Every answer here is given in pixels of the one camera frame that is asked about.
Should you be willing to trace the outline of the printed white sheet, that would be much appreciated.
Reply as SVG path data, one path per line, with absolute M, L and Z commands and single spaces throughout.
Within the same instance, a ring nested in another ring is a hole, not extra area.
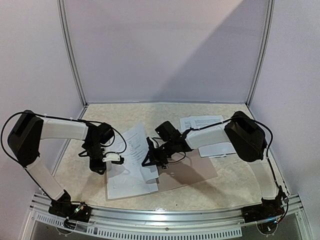
M 148 188 L 140 185 L 130 186 L 128 175 L 129 171 L 125 168 L 125 157 L 122 165 L 112 163 L 109 165 L 106 173 L 108 200 L 131 198 L 157 192 L 149 191 Z
M 149 146 L 147 143 L 146 131 L 142 122 L 124 133 L 127 143 L 125 151 L 125 169 L 128 171 L 129 185 L 142 186 L 150 192 L 158 191 L 157 179 L 159 177 L 156 165 L 142 167 Z

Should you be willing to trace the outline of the pink paper folder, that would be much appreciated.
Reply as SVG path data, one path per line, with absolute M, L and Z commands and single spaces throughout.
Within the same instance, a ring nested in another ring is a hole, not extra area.
M 158 191 L 165 192 L 216 178 L 218 173 L 208 157 L 201 157 L 198 150 L 187 153 L 182 161 L 158 169 Z

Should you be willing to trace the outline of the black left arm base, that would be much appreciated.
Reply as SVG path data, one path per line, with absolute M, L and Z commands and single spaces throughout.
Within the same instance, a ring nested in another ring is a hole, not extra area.
M 71 197 L 61 196 L 58 200 L 52 200 L 48 213 L 68 220 L 88 223 L 92 208 L 85 202 L 73 203 Z

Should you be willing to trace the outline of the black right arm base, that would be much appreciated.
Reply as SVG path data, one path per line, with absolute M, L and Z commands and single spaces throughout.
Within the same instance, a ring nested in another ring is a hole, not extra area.
M 241 208 L 241 216 L 245 223 L 259 222 L 262 220 L 275 220 L 284 217 L 286 210 L 282 198 L 267 200 L 262 198 L 262 203 Z

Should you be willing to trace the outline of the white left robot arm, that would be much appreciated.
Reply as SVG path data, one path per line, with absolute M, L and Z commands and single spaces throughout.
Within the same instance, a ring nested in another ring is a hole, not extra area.
M 63 198 L 67 192 L 42 162 L 40 145 L 46 140 L 77 140 L 82 142 L 83 155 L 89 159 L 89 169 L 104 174 L 105 144 L 115 137 L 111 125 L 105 122 L 44 116 L 31 110 L 17 112 L 15 125 L 7 136 L 11 156 L 24 168 L 41 190 L 55 202 L 55 209 L 63 216 L 74 213 L 74 205 Z

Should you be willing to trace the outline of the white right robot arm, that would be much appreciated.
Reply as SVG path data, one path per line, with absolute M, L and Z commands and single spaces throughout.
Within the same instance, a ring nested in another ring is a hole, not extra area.
M 148 152 L 142 161 L 143 167 L 159 166 L 166 169 L 169 159 L 176 153 L 188 153 L 201 147 L 219 144 L 232 144 L 238 157 L 248 163 L 259 184 L 262 204 L 258 213 L 269 218 L 278 210 L 278 204 L 288 203 L 289 199 L 277 182 L 269 149 L 266 131 L 270 129 L 263 123 L 236 111 L 229 119 L 200 128 L 190 127 L 184 132 L 177 130 L 169 121 L 156 128 L 163 144 L 156 147 L 147 137 Z

